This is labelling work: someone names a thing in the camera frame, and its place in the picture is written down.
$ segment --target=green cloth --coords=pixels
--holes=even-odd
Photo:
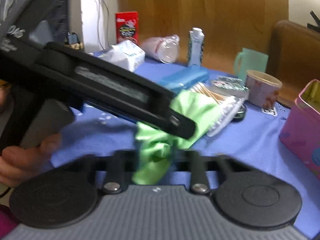
[[[171,147],[190,148],[218,120],[221,109],[218,103],[206,95],[188,90],[182,91],[172,102],[171,108],[196,123],[196,131],[189,139],[169,135],[138,122],[136,140],[140,144],[140,167],[132,181],[140,185],[157,183],[172,163]]]

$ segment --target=finger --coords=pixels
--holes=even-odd
[[[7,187],[17,187],[22,183],[22,180],[8,179],[0,174],[0,183],[6,185]]]
[[[4,105],[7,98],[7,90],[5,88],[0,88],[0,106]]]
[[[39,148],[23,149],[10,146],[2,151],[3,159],[10,165],[23,170],[33,170],[41,166],[50,156],[41,154]]]
[[[49,136],[41,143],[40,152],[43,154],[51,155],[61,147],[61,135],[54,134]]]
[[[11,180],[27,180],[33,177],[36,172],[24,171],[17,167],[14,167],[7,163],[2,157],[0,157],[0,174]]]
[[[2,151],[2,157],[12,166],[23,170],[34,170],[50,160],[51,154],[60,147],[60,144],[60,135],[52,135],[37,148],[25,150],[17,146],[7,147]]]

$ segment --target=pink box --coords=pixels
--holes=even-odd
[[[320,179],[320,81],[311,81],[295,100],[280,140]]]

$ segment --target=white plastic bag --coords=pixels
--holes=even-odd
[[[145,59],[145,52],[133,42],[126,40],[117,45],[112,45],[101,59],[126,70],[134,72]]]

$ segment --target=wooden chair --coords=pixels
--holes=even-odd
[[[266,72],[283,83],[279,101],[291,106],[312,80],[320,80],[320,33],[289,21],[274,28]]]
[[[288,0],[118,0],[120,11],[138,11],[140,40],[180,36],[180,58],[187,59],[188,32],[205,34],[203,65],[233,73],[242,47],[268,53],[275,24],[288,19]]]

